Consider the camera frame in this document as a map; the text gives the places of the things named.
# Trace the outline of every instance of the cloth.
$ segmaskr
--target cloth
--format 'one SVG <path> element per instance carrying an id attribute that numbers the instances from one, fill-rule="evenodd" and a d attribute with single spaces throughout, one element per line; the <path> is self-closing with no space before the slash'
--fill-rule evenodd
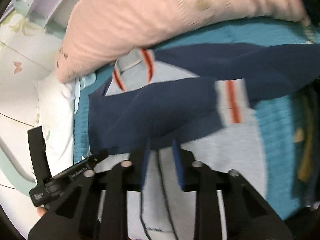
<path id="1" fill-rule="evenodd" d="M 310 22 L 301 0 L 79 0 L 56 56 L 57 78 L 69 82 L 136 47 L 205 25 L 259 16 Z"/>
<path id="2" fill-rule="evenodd" d="M 295 130 L 306 125 L 301 93 L 261 101 L 255 110 L 268 168 L 267 201 L 286 219 L 301 208 L 305 188 L 297 179 L 304 142 L 293 142 Z"/>
<path id="3" fill-rule="evenodd" d="M 305 91 L 310 107 L 312 108 L 312 119 L 314 121 L 314 136 L 312 141 L 312 153 L 311 153 L 311 176 L 307 181 L 307 190 L 305 194 L 305 205 L 312 207 L 315 202 L 320 200 L 320 142 L 319 142 L 319 99 L 320 88 L 318 85 L 318 79 L 312 86 L 308 86 Z"/>
<path id="4" fill-rule="evenodd" d="M 97 80 L 97 75 L 95 73 L 91 73 L 84 77 L 80 77 L 80 90 L 85 89 L 86 87 L 92 85 Z"/>
<path id="5" fill-rule="evenodd" d="M 298 179 L 307 182 L 311 176 L 312 171 L 312 142 L 313 142 L 313 133 L 314 133 L 314 121 L 312 109 L 309 106 L 308 98 L 306 96 L 303 97 L 303 104 L 306 111 L 307 117 L 307 137 L 305 140 L 305 147 L 303 152 L 303 157 L 298 169 Z"/>
<path id="6" fill-rule="evenodd" d="M 73 124 L 76 81 L 60 83 L 55 73 L 36 81 L 39 124 L 52 176 L 73 165 Z"/>
<path id="7" fill-rule="evenodd" d="M 84 88 L 80 92 L 79 108 L 75 116 L 74 125 L 74 164 L 82 161 L 82 157 L 87 156 L 89 150 L 88 139 L 88 112 L 89 97 L 88 95 L 97 90 L 112 74 L 112 67 L 106 65 L 96 72 L 97 80 L 92 85 Z"/>
<path id="8" fill-rule="evenodd" d="M 187 127 L 191 123 L 186 124 L 186 121 L 191 121 L 188 118 L 199 113 L 197 111 L 204 111 L 205 108 L 209 111 L 209 105 L 204 105 L 205 102 L 216 100 L 214 94 L 210 95 L 215 81 L 244 78 L 251 106 L 263 99 L 292 94 L 318 76 L 316 66 L 320 61 L 317 55 L 319 47 L 318 44 L 266 48 L 250 44 L 198 44 L 156 51 L 156 60 L 183 68 L 199 75 L 199 78 L 154 83 L 117 97 L 104 97 L 110 86 L 110 81 L 106 82 L 90 95 L 90 150 L 109 149 L 112 154 L 120 154 L 138 147 L 147 138 L 151 140 L 152 149 L 159 149 L 168 147 L 174 137 L 181 143 L 204 137 L 222 127 L 213 109 L 207 112 L 206 117 L 192 123 L 193 126 L 201 123 L 201 132 L 191 131 Z M 179 96 L 167 98 L 162 91 L 175 91 L 171 95 Z M 181 95 L 188 95 L 189 100 Z M 146 106 L 149 97 L 154 99 L 148 101 L 149 105 Z M 156 111 L 158 107 L 165 110 L 168 106 L 175 113 L 184 109 L 183 115 L 180 113 L 176 117 L 178 120 L 172 122 L 171 113 Z M 154 121 L 151 113 L 155 112 L 161 122 Z M 209 118 L 209 115 L 215 116 L 215 119 Z"/>

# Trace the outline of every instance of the bed sheet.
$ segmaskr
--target bed sheet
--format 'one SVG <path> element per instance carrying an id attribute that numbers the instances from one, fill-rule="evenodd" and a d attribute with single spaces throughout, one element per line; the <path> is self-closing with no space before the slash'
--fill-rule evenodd
<path id="1" fill-rule="evenodd" d="M 154 49 L 165 49 L 197 43 L 247 42 L 262 46 L 306 43 L 304 28 L 298 23 L 254 18 L 228 21 L 185 33 L 163 42 Z M 75 117 L 74 161 L 86 157 L 88 142 L 88 95 L 111 76 L 112 67 L 97 71 L 97 81 L 80 93 L 79 109 Z M 265 146 L 268 168 L 267 201 L 281 216 L 288 217 L 300 207 L 303 185 L 296 179 L 296 170 L 303 152 L 303 143 L 294 143 L 297 128 L 304 127 L 303 109 L 299 93 L 273 100 L 262 101 L 256 106 L 261 137 Z"/>

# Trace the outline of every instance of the yellow fabric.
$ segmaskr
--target yellow fabric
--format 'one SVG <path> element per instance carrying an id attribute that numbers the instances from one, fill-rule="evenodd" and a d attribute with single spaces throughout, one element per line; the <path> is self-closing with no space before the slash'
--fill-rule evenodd
<path id="1" fill-rule="evenodd" d="M 303 96 L 303 105 L 306 111 L 307 117 L 307 135 L 305 140 L 305 147 L 302 156 L 302 160 L 298 169 L 298 179 L 307 182 L 307 180 L 311 176 L 312 171 L 312 159 L 311 159 L 311 152 L 312 152 L 312 141 L 314 136 L 314 129 L 313 129 L 313 118 L 312 118 L 312 111 L 308 104 L 308 99 L 306 96 Z"/>
<path id="2" fill-rule="evenodd" d="M 293 142 L 300 143 L 303 141 L 304 141 L 304 131 L 301 127 L 299 127 L 294 134 Z"/>

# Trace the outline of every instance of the clothing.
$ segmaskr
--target clothing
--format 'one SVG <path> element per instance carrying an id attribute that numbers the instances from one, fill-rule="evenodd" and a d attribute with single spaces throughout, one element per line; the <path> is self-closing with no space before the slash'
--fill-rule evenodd
<path id="1" fill-rule="evenodd" d="M 79 0 L 56 56 L 56 75 L 69 82 L 135 47 L 221 21 L 259 16 L 310 22 L 302 0 Z"/>
<path id="2" fill-rule="evenodd" d="M 186 142 L 181 146 L 193 151 L 198 160 L 205 162 L 213 169 L 224 172 L 238 169 L 262 195 L 265 195 L 265 162 L 252 110 L 248 108 L 248 102 L 242 100 L 243 105 L 241 106 L 246 122 L 221 129 L 228 125 L 228 122 L 224 120 L 223 111 L 221 111 L 223 108 L 218 104 L 219 91 L 217 92 L 217 86 L 215 86 L 218 79 L 215 78 L 215 74 L 218 72 L 222 76 L 226 74 L 222 72 L 225 69 L 227 75 L 231 75 L 231 67 L 235 68 L 235 66 L 242 67 L 243 72 L 247 71 L 244 76 L 249 76 L 246 81 L 248 80 L 250 84 L 247 84 L 250 105 L 254 105 L 259 100 L 259 96 L 272 98 L 277 94 L 281 96 L 285 93 L 292 93 L 294 86 L 289 82 L 292 81 L 291 72 L 287 75 L 290 78 L 286 80 L 287 76 L 283 76 L 283 69 L 274 67 L 277 66 L 274 65 L 275 61 L 281 65 L 280 55 L 286 55 L 286 46 L 278 47 L 275 51 L 270 52 L 268 48 L 250 44 L 230 44 L 228 46 L 226 44 L 202 44 L 156 51 L 153 70 L 146 67 L 147 61 L 141 60 L 132 60 L 136 64 L 130 67 L 128 67 L 129 64 L 126 64 L 125 69 L 121 69 L 119 64 L 116 64 L 115 79 L 108 80 L 104 86 L 90 96 L 89 141 L 92 151 L 109 149 L 111 153 L 129 152 L 130 147 L 137 147 L 139 143 L 143 144 L 147 138 L 144 137 L 146 134 L 151 140 L 151 147 L 161 149 L 161 162 L 165 167 L 165 186 L 169 195 L 173 220 L 181 239 L 191 239 L 193 235 L 195 195 L 194 193 L 182 193 L 178 188 L 170 148 L 172 139 Z M 300 49 L 303 50 L 303 48 L 304 46 L 300 46 L 299 49 L 295 49 L 301 51 Z M 277 55 L 277 52 L 277 60 L 274 58 L 270 60 L 268 56 Z M 152 53 L 150 51 L 147 53 L 152 59 Z M 131 53 L 133 58 L 135 55 L 137 56 L 138 53 Z M 257 67 L 248 64 L 253 60 L 256 61 Z M 117 75 L 122 72 L 119 81 Z M 263 73 L 264 77 L 259 79 L 257 73 Z M 147 80 L 152 84 L 145 86 Z M 281 87 L 283 80 L 286 82 L 284 89 Z M 204 122 L 195 118 L 195 116 L 202 117 L 203 113 L 207 114 Z M 108 159 L 105 162 L 109 164 L 108 168 L 112 166 Z M 159 228 L 163 231 L 171 230 L 165 212 L 154 155 L 151 155 L 149 160 L 144 195 L 144 218 L 147 227 Z M 129 193 L 129 236 L 143 239 L 144 234 L 137 219 L 138 203 L 139 194 Z"/>
<path id="3" fill-rule="evenodd" d="M 97 80 L 97 75 L 95 73 L 91 73 L 87 76 L 80 77 L 80 90 L 85 89 L 86 87 L 92 85 Z"/>
<path id="4" fill-rule="evenodd" d="M 214 104 L 216 81 L 244 78 L 252 107 L 312 82 L 319 74 L 319 48 L 318 44 L 198 44 L 156 51 L 157 64 L 177 66 L 199 77 L 153 83 L 117 97 L 104 97 L 111 84 L 107 81 L 90 95 L 90 150 L 110 149 L 111 154 L 120 154 L 143 145 L 148 138 L 151 149 L 159 149 L 170 146 L 173 139 L 183 143 L 209 135 L 222 128 Z M 168 107 L 172 112 L 164 111 Z M 172 122 L 172 113 L 180 109 L 184 112 Z M 155 112 L 161 122 L 154 121 Z M 193 131 L 188 126 L 201 129 Z"/>
<path id="5" fill-rule="evenodd" d="M 293 22 L 266 17 L 241 19 L 210 25 L 191 31 L 156 45 L 157 49 L 202 43 L 246 42 L 261 46 L 310 43 L 320 41 L 315 28 L 304 28 Z M 97 81 L 81 91 L 79 111 L 75 117 L 75 155 L 78 163 L 89 150 L 88 94 L 94 92 L 108 79 L 114 64 L 97 70 Z M 282 219 L 286 219 L 301 207 L 303 185 L 295 183 L 297 159 L 303 154 L 303 143 L 292 140 L 295 130 L 305 127 L 305 115 L 301 94 L 294 93 L 281 98 L 263 100 L 255 106 L 259 123 L 259 135 L 268 167 L 267 201 Z"/>

